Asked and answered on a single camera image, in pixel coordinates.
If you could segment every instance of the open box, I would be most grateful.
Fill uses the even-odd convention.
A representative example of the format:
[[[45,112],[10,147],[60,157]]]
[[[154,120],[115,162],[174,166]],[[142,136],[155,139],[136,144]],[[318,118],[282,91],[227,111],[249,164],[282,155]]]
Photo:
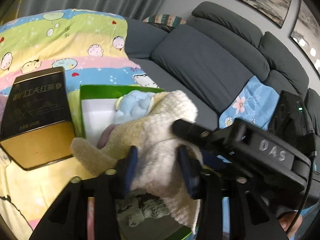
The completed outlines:
[[[102,132],[114,121],[117,99],[133,90],[153,93],[163,92],[163,89],[140,86],[80,86],[82,136],[88,142],[97,145]]]

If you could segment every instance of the thought bubble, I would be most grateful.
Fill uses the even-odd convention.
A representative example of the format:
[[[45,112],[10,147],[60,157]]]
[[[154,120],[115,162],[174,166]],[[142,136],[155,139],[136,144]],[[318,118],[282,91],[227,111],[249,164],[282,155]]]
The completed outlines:
[[[50,36],[52,36],[52,34],[53,34],[53,29],[50,28],[50,29],[47,31],[47,36],[50,37]]]
[[[64,16],[63,12],[51,12],[51,13],[45,13],[43,15],[43,18],[48,21],[54,21],[62,18]]]

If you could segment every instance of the black cable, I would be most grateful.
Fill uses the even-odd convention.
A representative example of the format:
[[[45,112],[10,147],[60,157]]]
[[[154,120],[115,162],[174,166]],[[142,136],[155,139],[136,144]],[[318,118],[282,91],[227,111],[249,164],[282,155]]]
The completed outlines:
[[[303,199],[301,201],[301,204],[300,204],[300,207],[298,209],[298,212],[297,212],[296,216],[292,220],[292,222],[291,222],[290,226],[288,227],[288,229],[285,231],[287,235],[289,234],[289,232],[293,228],[294,224],[297,222],[297,220],[298,220],[298,218],[299,218],[299,216],[300,216],[300,214],[301,214],[301,212],[303,210],[303,207],[307,202],[307,199],[308,199],[308,196],[309,196],[309,193],[310,193],[311,182],[312,182],[312,174],[313,174],[313,167],[315,165],[315,160],[316,160],[317,153],[313,152],[312,154],[313,155],[310,157],[311,167],[310,167],[310,172],[309,172],[309,178],[308,178],[308,184],[307,184],[306,193],[304,194],[304,197],[303,197]]]

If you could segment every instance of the wall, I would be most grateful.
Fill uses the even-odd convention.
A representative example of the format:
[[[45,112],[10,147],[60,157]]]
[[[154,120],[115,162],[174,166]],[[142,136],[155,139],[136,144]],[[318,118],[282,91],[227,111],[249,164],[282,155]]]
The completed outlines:
[[[237,0],[165,0],[159,10],[159,14],[173,14],[188,19],[191,16],[192,10],[203,1],[212,1],[222,5],[229,10],[246,18],[250,22],[257,25],[262,32],[270,31],[290,50],[290,52],[300,61],[305,68],[310,82],[309,87],[313,88],[320,94],[320,79],[316,74],[316,70],[300,51],[297,45],[289,36],[296,22],[296,17],[300,8],[300,0],[292,0],[284,25],[279,29],[275,24],[265,18],[263,15]]]

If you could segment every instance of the blue fluffy fabric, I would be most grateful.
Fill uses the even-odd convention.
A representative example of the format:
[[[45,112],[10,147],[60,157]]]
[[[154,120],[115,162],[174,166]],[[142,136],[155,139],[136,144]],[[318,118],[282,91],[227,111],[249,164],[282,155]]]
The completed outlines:
[[[154,93],[138,90],[133,90],[124,95],[119,103],[119,110],[116,112],[114,123],[122,124],[146,116],[153,96]]]

